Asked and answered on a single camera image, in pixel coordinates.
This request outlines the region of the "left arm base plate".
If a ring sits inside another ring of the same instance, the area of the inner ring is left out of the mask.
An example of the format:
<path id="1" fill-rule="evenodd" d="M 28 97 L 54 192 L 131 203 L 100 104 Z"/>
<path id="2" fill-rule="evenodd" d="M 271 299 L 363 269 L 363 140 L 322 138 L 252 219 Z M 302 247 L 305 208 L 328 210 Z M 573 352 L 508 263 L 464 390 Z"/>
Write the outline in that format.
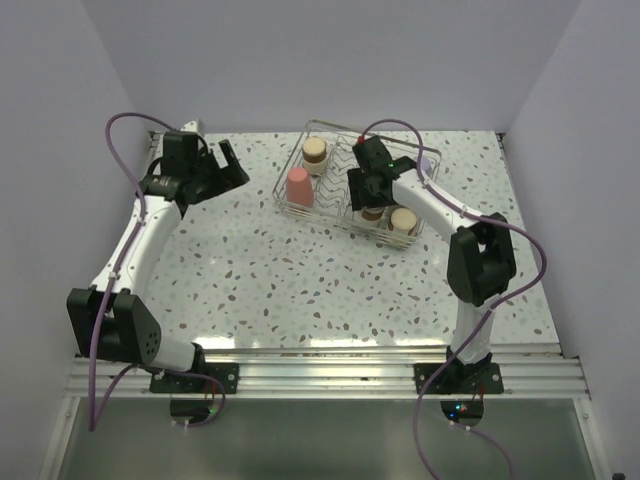
<path id="1" fill-rule="evenodd" d="M 164 373 L 161 378 L 153 376 L 149 391 L 154 394 L 204 394 L 214 391 L 233 395 L 237 392 L 240 365 L 232 362 L 207 362 L 195 374 L 188 377 L 185 372 Z"/>

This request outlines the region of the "white steel cup cork base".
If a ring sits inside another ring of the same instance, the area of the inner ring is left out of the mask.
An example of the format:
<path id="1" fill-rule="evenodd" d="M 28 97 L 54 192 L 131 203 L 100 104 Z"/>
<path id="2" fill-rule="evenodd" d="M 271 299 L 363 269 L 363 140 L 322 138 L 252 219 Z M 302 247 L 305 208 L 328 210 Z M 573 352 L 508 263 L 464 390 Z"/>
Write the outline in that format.
<path id="1" fill-rule="evenodd" d="M 395 234 L 412 235 L 417 223 L 418 218 L 412 210 L 399 207 L 391 212 L 387 229 Z"/>

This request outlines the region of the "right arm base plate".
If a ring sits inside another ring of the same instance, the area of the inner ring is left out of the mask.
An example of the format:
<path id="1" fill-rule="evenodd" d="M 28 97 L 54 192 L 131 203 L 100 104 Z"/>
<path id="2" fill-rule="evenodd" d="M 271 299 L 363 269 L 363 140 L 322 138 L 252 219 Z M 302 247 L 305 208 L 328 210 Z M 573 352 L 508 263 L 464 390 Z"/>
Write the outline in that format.
<path id="1" fill-rule="evenodd" d="M 502 374 L 497 363 L 465 365 L 455 360 L 429 384 L 428 395 L 503 394 Z"/>

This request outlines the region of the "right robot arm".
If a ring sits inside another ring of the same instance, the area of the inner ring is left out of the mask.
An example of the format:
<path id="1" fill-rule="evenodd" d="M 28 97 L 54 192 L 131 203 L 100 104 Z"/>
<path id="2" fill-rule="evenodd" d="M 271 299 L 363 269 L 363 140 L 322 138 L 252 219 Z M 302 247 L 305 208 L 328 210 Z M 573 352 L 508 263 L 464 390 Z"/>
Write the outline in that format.
<path id="1" fill-rule="evenodd" d="M 446 280 L 458 299 L 454 336 L 445 369 L 451 389 L 468 392 L 481 380 L 478 365 L 489 361 L 492 305 L 517 268 L 504 217 L 469 209 L 424 176 L 407 156 L 394 159 L 382 139 L 359 138 L 352 147 L 357 166 L 347 172 L 354 211 L 401 206 L 433 228 L 449 252 Z"/>

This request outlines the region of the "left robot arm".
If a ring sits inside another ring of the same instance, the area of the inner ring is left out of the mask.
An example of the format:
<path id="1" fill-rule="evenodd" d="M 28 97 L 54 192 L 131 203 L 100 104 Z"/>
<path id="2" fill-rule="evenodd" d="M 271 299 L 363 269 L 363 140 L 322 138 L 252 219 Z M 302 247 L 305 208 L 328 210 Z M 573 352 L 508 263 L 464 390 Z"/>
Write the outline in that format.
<path id="1" fill-rule="evenodd" d="M 160 255 L 187 210 L 248 183 L 228 140 L 218 144 L 226 165 L 196 132 L 167 132 L 162 154 L 137 185 L 125 231 L 89 287 L 74 288 L 66 305 L 81 356 L 173 370 L 185 392 L 201 390 L 208 369 L 200 348 L 164 333 L 145 303 Z"/>

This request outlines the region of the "white steel cup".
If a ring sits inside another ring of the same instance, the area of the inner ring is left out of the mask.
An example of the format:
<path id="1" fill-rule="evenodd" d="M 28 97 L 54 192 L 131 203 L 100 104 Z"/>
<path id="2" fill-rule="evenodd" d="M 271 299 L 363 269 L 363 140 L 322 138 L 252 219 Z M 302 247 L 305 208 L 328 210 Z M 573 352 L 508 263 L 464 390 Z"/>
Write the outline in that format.
<path id="1" fill-rule="evenodd" d="M 361 210 L 361 219 L 369 224 L 378 224 L 385 212 L 384 207 L 363 208 Z"/>
<path id="2" fill-rule="evenodd" d="M 323 175 L 327 170 L 327 144 L 320 137 L 310 136 L 302 145 L 303 167 L 311 175 Z"/>

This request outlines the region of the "coral pink cup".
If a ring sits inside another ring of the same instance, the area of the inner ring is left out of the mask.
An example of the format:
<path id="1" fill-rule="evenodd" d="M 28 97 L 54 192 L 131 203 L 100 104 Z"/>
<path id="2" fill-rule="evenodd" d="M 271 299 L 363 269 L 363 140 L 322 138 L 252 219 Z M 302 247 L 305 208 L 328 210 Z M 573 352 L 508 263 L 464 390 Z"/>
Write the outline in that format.
<path id="1" fill-rule="evenodd" d="M 303 167 L 294 167 L 287 173 L 286 198 L 289 202 L 311 207 L 314 200 L 314 190 L 311 177 Z"/>

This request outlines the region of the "lavender plastic cup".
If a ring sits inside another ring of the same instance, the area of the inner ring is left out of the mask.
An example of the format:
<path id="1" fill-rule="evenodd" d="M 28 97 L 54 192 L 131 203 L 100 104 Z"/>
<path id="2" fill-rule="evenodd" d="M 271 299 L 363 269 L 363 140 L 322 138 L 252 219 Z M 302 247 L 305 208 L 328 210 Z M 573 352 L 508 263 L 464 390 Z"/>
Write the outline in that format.
<path id="1" fill-rule="evenodd" d="M 430 176 L 432 173 L 432 164 L 428 157 L 422 156 L 416 160 L 416 169 L 421 171 L 424 175 Z"/>

